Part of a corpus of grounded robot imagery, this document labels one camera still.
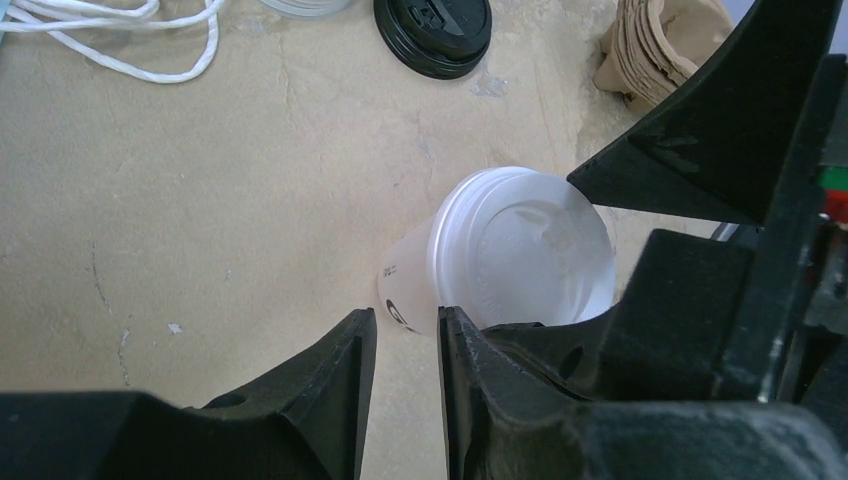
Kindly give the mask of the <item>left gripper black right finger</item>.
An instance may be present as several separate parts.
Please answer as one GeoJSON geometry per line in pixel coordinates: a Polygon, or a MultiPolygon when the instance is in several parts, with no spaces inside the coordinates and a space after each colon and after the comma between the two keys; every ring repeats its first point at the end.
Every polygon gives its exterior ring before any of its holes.
{"type": "Polygon", "coordinates": [[[452,479],[843,479],[809,411],[757,402],[579,402],[522,368],[458,308],[438,313],[452,479]]]}

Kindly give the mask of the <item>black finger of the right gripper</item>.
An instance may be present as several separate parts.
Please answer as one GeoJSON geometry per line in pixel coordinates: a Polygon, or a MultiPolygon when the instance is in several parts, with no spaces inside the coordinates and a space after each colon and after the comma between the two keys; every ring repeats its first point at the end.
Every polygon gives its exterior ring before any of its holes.
{"type": "Polygon", "coordinates": [[[656,229],[620,300],[565,326],[506,324],[484,336],[532,374],[585,400],[707,400],[736,323],[756,231],[718,239],[656,229]]]}

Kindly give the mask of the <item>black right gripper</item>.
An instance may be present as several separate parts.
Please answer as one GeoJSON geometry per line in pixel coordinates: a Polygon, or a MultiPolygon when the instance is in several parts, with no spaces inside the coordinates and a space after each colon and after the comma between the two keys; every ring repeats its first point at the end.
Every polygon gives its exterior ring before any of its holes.
{"type": "Polygon", "coordinates": [[[842,8],[755,2],[690,80],[568,176],[596,205],[767,217],[712,396],[798,405],[833,431],[847,428],[847,59],[828,54],[842,8]]]}

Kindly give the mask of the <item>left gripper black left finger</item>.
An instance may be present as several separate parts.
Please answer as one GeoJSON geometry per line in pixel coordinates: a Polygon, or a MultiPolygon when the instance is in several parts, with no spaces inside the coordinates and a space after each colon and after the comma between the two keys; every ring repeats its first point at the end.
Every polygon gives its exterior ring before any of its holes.
{"type": "Polygon", "coordinates": [[[5,393],[5,479],[356,479],[377,325],[348,314],[315,344],[200,408],[139,391],[5,393]]]}

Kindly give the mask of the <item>white paper coffee cup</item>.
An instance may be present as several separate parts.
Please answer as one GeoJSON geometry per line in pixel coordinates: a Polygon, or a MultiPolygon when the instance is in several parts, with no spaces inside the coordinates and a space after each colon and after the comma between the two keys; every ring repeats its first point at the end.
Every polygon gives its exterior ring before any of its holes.
{"type": "Polygon", "coordinates": [[[428,253],[433,224],[431,217],[398,240],[377,277],[377,293],[388,318],[428,337],[436,334],[438,315],[428,253]]]}

